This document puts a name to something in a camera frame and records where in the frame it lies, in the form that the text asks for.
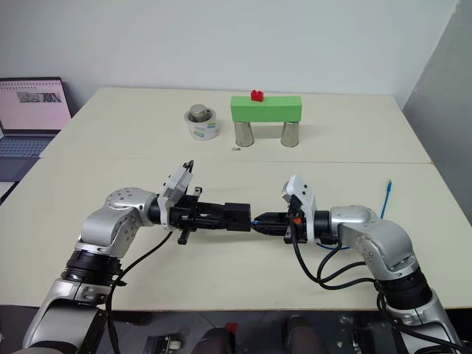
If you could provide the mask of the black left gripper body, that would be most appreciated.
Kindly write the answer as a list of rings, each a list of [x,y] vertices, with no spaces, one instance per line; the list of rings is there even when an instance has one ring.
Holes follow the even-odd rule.
[[[178,237],[179,245],[186,245],[190,233],[195,232],[197,229],[194,221],[201,193],[202,188],[195,187],[192,195],[182,195],[179,201],[170,208],[170,225],[181,231]]]

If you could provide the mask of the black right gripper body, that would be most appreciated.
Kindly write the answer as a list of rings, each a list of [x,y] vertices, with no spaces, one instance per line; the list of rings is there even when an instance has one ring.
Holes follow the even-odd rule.
[[[302,211],[302,202],[295,195],[289,198],[286,221],[284,242],[307,243],[305,213]]]

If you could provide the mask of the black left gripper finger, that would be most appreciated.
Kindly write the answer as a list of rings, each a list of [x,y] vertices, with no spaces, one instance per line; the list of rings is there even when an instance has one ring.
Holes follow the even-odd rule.
[[[234,219],[218,215],[197,216],[194,218],[194,227],[197,229],[230,230],[236,224]]]
[[[198,214],[199,215],[224,216],[225,206],[223,204],[198,202]]]

